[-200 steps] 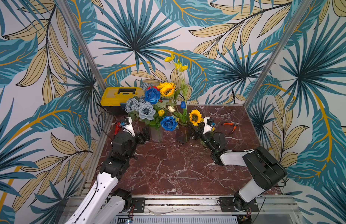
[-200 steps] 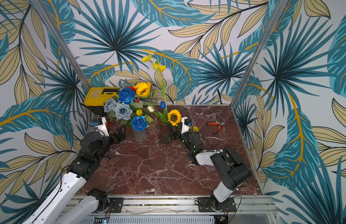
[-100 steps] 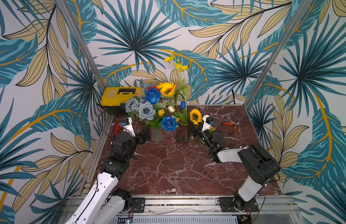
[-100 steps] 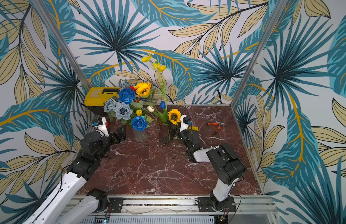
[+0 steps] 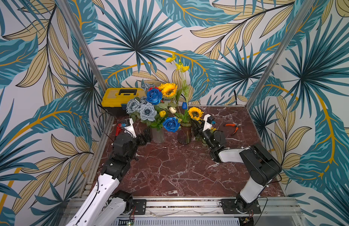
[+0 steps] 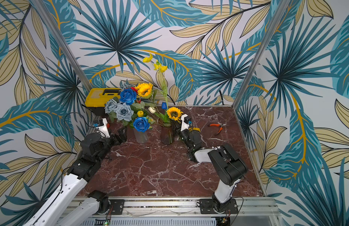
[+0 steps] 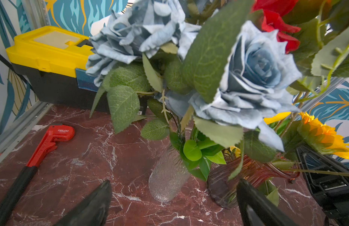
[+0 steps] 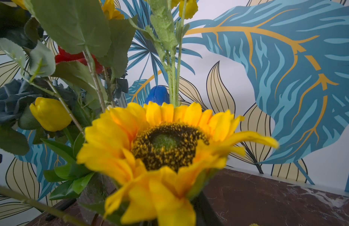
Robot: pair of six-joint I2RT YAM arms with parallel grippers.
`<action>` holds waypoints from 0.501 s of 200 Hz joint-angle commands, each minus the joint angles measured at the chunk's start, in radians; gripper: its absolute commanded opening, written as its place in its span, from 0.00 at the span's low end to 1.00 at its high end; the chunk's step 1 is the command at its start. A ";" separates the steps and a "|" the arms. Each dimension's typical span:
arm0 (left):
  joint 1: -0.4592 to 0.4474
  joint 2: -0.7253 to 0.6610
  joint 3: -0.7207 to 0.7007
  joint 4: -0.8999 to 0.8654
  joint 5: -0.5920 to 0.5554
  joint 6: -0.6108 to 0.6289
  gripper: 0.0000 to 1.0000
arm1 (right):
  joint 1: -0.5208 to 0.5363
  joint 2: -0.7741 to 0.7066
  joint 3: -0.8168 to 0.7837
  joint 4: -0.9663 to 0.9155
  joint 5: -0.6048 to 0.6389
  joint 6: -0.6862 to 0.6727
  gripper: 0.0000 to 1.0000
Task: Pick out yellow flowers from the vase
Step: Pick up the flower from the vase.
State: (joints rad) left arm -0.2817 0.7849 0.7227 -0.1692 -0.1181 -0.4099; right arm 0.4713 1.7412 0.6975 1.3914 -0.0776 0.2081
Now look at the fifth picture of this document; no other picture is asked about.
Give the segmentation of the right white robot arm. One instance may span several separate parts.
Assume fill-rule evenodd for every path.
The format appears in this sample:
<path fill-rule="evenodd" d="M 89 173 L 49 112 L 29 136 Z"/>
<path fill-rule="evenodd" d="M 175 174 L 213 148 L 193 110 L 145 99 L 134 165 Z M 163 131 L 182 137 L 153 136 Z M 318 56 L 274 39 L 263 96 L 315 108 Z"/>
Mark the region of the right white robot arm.
<path fill-rule="evenodd" d="M 280 175 L 282 167 L 260 143 L 241 148 L 227 147 L 224 133 L 211 131 L 214 124 L 212 116 L 207 120 L 192 121 L 194 135 L 209 147 L 209 155 L 214 162 L 245 165 L 250 178 L 236 195 L 235 204 L 231 208 L 241 214 L 248 213 L 266 186 Z"/>

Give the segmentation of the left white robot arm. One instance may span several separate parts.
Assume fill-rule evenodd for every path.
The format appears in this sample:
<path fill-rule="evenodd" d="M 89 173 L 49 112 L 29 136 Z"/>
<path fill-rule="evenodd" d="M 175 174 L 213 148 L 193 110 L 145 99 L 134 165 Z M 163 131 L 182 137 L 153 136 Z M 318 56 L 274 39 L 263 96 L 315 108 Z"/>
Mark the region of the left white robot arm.
<path fill-rule="evenodd" d="M 133 196 L 125 191 L 114 192 L 131 167 L 139 146 L 152 141 L 149 129 L 135 135 L 122 130 L 112 143 L 110 157 L 102 167 L 95 186 L 68 226 L 109 226 L 123 213 L 134 211 Z"/>

